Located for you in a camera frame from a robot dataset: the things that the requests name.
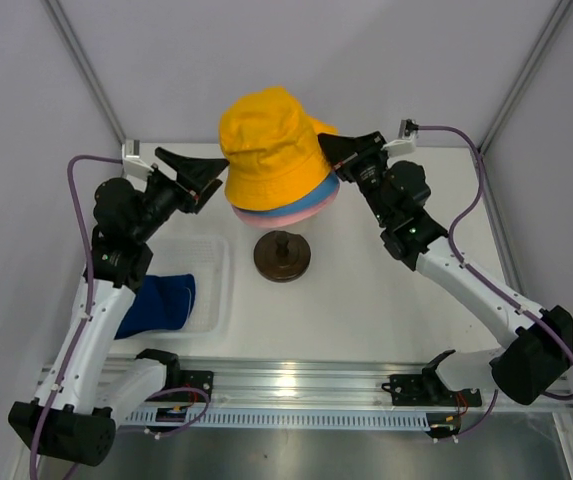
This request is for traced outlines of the light blue bucket hat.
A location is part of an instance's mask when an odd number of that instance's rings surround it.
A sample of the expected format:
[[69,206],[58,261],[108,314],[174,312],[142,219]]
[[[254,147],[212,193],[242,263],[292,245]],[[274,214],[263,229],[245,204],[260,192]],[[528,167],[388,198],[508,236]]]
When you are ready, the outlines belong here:
[[339,188],[340,181],[338,177],[335,174],[330,173],[317,187],[292,203],[269,210],[249,210],[233,206],[233,211],[235,213],[247,214],[252,217],[259,218],[276,218],[297,214],[305,210],[312,209],[313,207],[318,207],[324,201],[330,200],[337,194]]

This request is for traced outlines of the pink bucket hat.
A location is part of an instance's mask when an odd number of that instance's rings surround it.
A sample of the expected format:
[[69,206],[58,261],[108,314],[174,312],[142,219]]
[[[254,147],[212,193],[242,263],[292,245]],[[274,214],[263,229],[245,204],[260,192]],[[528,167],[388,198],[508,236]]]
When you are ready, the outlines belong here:
[[264,228],[264,229],[280,228],[302,222],[320,213],[327,206],[333,203],[338,193],[339,193],[339,188],[336,188],[323,201],[320,201],[319,203],[311,207],[304,208],[298,212],[285,215],[262,216],[258,215],[257,213],[242,211],[241,209],[238,209],[236,207],[233,207],[232,210],[243,223],[249,226]]

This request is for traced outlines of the yellow hat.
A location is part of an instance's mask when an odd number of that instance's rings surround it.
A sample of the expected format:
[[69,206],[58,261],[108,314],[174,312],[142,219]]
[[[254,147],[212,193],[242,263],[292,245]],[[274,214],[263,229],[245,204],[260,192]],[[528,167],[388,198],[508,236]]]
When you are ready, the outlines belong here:
[[221,116],[219,146],[229,162],[225,196],[250,211],[292,204],[331,173],[318,142],[338,129],[309,115],[282,86],[239,98]]

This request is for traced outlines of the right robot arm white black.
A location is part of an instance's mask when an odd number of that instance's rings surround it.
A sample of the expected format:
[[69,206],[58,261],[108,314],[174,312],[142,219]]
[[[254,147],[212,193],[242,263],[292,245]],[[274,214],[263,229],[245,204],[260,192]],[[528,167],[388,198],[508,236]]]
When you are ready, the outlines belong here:
[[560,306],[545,309],[491,279],[456,248],[453,233],[424,208],[431,194],[424,168],[397,151],[413,144],[416,131],[405,127],[394,142],[378,132],[320,134],[318,142],[335,174],[357,185],[388,253],[448,292],[499,345],[438,355],[423,369],[423,395],[435,404],[465,389],[498,390],[521,405],[550,397],[550,387],[573,365],[572,316]]

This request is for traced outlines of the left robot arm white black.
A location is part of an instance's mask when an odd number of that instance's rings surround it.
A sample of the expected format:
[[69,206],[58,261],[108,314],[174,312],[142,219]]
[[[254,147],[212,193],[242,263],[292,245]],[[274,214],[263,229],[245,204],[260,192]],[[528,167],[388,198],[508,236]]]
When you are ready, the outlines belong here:
[[28,402],[15,402],[8,422],[31,458],[52,457],[88,466],[109,453],[120,424],[142,403],[180,394],[208,403],[208,393],[182,381],[177,355],[145,349],[130,368],[100,389],[104,362],[120,324],[142,289],[153,259],[148,240],[175,212],[197,214],[222,182],[228,163],[156,148],[173,171],[145,170],[144,190],[122,177],[102,182],[94,193],[95,226],[77,220],[85,269],[71,324],[54,365]]

